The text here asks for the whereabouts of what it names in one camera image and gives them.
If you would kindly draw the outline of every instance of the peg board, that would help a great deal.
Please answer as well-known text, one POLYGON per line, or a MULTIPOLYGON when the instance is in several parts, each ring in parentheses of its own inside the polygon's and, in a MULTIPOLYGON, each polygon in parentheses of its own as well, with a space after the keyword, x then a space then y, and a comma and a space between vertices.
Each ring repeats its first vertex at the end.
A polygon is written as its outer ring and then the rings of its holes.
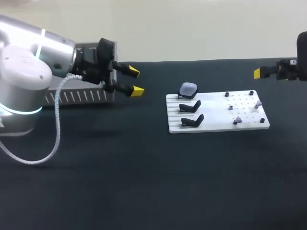
POLYGON ((226 132, 240 130, 268 129, 270 123, 265 115, 263 106, 255 109, 257 101, 261 101, 256 91, 249 95, 250 91, 209 92, 198 93, 192 100, 178 98, 177 94, 166 96, 167 117, 170 133, 202 133, 202 132, 226 132), (201 100, 201 106, 196 113, 180 112, 179 104, 194 106, 201 100), (197 120, 203 114, 204 120, 199 127, 182 126, 181 119, 197 120), (237 125, 233 121, 240 117, 242 123, 237 125))

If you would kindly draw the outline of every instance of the hole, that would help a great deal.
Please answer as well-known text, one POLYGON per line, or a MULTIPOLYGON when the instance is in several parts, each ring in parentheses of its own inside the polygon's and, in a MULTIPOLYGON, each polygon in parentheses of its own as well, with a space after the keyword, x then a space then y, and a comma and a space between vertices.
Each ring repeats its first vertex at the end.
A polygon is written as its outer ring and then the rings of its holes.
POLYGON ((55 69, 61 69, 62 66, 59 63, 54 63, 53 68, 55 69))

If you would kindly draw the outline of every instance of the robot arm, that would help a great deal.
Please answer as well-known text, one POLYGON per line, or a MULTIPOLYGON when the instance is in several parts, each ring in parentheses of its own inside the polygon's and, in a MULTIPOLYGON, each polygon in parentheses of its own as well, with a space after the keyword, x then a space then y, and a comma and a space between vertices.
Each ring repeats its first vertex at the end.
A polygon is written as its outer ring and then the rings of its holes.
POLYGON ((72 40, 0 15, 0 52, 10 44, 29 50, 50 67, 54 76, 64 78, 68 73, 72 73, 93 84, 104 81, 103 90, 117 90, 127 96, 140 96, 144 92, 139 87, 121 85, 111 80, 110 73, 113 69, 135 78, 140 72, 130 65, 115 62, 115 44, 106 39, 102 38, 96 49, 76 49, 72 40))
POLYGON ((307 32, 297 38, 297 60, 282 59, 276 66, 262 66, 254 71, 254 79, 268 78, 276 74, 277 80, 307 81, 307 32))
POLYGON ((144 89, 111 79, 114 69, 135 78, 140 73, 130 65, 114 61, 114 46, 102 38, 96 49, 76 49, 71 40, 0 15, 0 136, 29 133, 42 109, 52 76, 64 78, 54 98, 57 137, 53 150, 41 160, 27 161, 11 153, 1 141, 0 148, 16 161, 30 165, 54 156, 60 142, 59 94, 69 80, 94 84, 104 81, 105 91, 141 96, 144 89))

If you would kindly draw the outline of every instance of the silver metal housing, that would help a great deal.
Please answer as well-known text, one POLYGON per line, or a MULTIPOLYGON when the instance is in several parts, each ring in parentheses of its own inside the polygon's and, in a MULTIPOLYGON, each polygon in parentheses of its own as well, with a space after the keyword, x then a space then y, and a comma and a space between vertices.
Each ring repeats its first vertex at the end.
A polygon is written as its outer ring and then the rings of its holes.
POLYGON ((0 51, 14 44, 30 50, 51 69, 52 74, 65 77, 73 66, 75 43, 45 29, 0 15, 0 51))

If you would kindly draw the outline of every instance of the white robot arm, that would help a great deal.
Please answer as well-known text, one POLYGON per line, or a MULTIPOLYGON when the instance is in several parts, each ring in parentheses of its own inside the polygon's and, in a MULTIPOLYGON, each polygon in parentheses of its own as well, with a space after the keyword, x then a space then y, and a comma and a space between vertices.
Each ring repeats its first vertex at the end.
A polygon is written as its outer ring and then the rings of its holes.
POLYGON ((26 161, 0 147, 24 164, 40 164, 57 151, 60 141, 59 93, 68 80, 94 84, 104 81, 103 90, 141 96, 143 89, 111 80, 116 69, 137 77, 139 71, 114 61, 114 43, 101 39, 96 49, 76 49, 75 43, 59 35, 0 15, 0 136, 21 136, 34 128, 52 76, 63 77, 55 94, 57 138, 52 152, 39 161, 26 161))

